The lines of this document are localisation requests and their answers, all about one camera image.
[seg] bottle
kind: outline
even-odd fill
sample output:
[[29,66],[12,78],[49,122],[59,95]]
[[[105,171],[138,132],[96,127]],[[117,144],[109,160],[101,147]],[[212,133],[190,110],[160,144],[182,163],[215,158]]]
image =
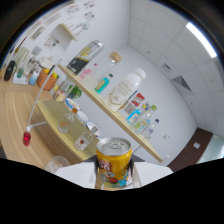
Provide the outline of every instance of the bottle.
[[69,62],[67,68],[78,75],[82,68],[84,68],[103,49],[104,45],[100,41],[92,41]]
[[141,135],[145,139],[149,139],[151,137],[151,134],[155,131],[156,125],[159,123],[159,120],[156,119],[153,123],[149,124],[145,127],[145,129],[141,132]]
[[59,89],[59,86],[65,81],[66,76],[59,76],[59,78],[57,78],[58,80],[56,81],[56,83],[53,85],[53,87],[50,90],[50,94],[54,95],[57,90]]
[[129,123],[129,124],[132,124],[138,117],[141,113],[144,113],[145,110],[148,110],[149,109],[149,102],[146,102],[146,108],[144,109],[138,109],[136,108],[126,119],[126,121]]
[[34,85],[37,81],[37,78],[39,77],[39,72],[38,71],[34,71],[33,74],[31,75],[30,77],[30,80],[29,80],[29,84],[30,85]]
[[116,112],[122,104],[133,94],[141,84],[141,80],[146,78],[145,72],[136,68],[133,73],[126,76],[113,88],[104,98],[103,103],[113,112]]
[[30,127],[27,127],[26,131],[23,134],[23,144],[25,146],[29,146],[30,144],[30,139],[31,139],[31,135],[30,135]]
[[157,107],[153,105],[148,110],[144,110],[138,118],[131,124],[131,129],[135,132],[135,134],[140,134],[141,131],[151,122],[151,116],[154,111],[156,111]]
[[66,115],[64,116],[64,118],[62,119],[62,121],[60,121],[60,122],[58,123],[58,130],[59,130],[61,133],[65,134],[65,133],[69,130],[70,125],[71,125],[72,123],[74,123],[74,120],[75,120],[75,118],[74,118],[74,114],[76,114],[77,112],[78,112],[77,108],[74,107],[74,108],[72,109],[72,112],[66,114]]
[[112,52],[109,58],[104,61],[102,66],[99,66],[98,69],[95,69],[95,73],[97,73],[97,81],[101,82],[104,77],[107,77],[112,73],[115,65],[121,61],[122,57],[117,52]]
[[79,75],[80,80],[85,79],[86,76],[89,75],[90,72],[91,72],[94,68],[95,68],[95,67],[93,67],[93,68],[88,68],[88,67],[86,66],[86,69],[84,69],[83,72]]
[[93,140],[94,133],[98,131],[97,127],[93,127],[90,132],[84,132],[75,142],[76,149],[84,150]]
[[84,77],[80,80],[82,84],[89,90],[94,90],[94,88],[99,84],[95,77],[95,71],[97,70],[96,66],[97,63],[95,63],[92,68],[87,68],[87,71],[84,70]]
[[56,100],[57,97],[59,96],[60,93],[62,93],[62,91],[66,88],[66,86],[68,85],[68,82],[63,81],[61,83],[61,85],[59,86],[57,92],[53,95],[53,98]]
[[95,92],[97,93],[101,93],[110,83],[110,78],[113,78],[113,75],[110,74],[108,77],[104,77],[101,82],[96,86],[96,88],[94,89]]

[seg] aluminum can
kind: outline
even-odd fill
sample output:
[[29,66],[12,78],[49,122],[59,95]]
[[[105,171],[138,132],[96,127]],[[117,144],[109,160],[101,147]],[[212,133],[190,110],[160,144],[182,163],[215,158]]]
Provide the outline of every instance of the aluminum can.
[[123,138],[104,138],[97,144],[96,155],[102,183],[109,188],[126,185],[131,160],[131,143]]
[[100,41],[92,41],[69,62],[67,68],[78,75],[78,73],[103,49],[104,45]]

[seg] white bottle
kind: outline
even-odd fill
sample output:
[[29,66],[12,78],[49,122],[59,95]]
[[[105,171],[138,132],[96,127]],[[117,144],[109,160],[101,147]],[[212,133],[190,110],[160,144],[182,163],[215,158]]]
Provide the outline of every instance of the white bottle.
[[76,149],[84,150],[93,140],[93,135],[98,131],[97,127],[93,127],[90,132],[84,132],[75,142]]
[[133,73],[127,75],[103,98],[103,103],[113,112],[116,112],[133,92],[138,89],[141,80],[145,78],[145,72],[140,68],[136,68]]
[[34,85],[37,81],[37,78],[39,77],[39,72],[38,71],[34,71],[33,74],[30,77],[29,83],[30,85]]

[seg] shelf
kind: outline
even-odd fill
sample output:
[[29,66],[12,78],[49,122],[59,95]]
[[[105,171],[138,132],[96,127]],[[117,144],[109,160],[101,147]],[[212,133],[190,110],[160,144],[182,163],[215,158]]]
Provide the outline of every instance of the shelf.
[[58,26],[61,27],[70,36],[71,39],[78,41],[65,24],[59,24]]
[[95,136],[93,137],[93,141],[83,151],[79,151],[74,147],[74,141],[82,133],[88,131],[88,129],[84,127],[78,119],[75,118],[75,122],[71,125],[66,134],[62,134],[58,131],[58,121],[60,121],[66,113],[69,113],[69,110],[66,108],[63,101],[38,100],[37,106],[56,136],[58,136],[64,145],[71,150],[71,152],[75,153],[79,159],[84,161],[96,155],[96,145],[99,142],[99,139]]
[[156,150],[153,148],[153,146],[150,144],[150,142],[146,139],[144,139],[141,135],[136,135],[130,128],[124,117],[122,117],[121,114],[118,112],[113,112],[110,109],[108,109],[102,100],[100,99],[99,95],[95,93],[94,91],[90,91],[87,89],[79,79],[79,76],[74,74],[71,70],[68,68],[59,65],[58,66],[67,76],[71,79],[82,91],[97,105],[102,109],[111,119],[113,119],[114,122],[116,122],[127,134],[129,134],[139,145],[141,145],[147,152],[149,152],[155,159],[157,159],[159,162],[162,161]]

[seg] cup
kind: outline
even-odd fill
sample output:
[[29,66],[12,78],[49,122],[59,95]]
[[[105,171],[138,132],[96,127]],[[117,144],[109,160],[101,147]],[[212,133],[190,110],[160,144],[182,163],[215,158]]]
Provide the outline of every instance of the cup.
[[45,170],[55,174],[61,167],[70,166],[67,159],[61,156],[54,156],[51,161],[45,166]]

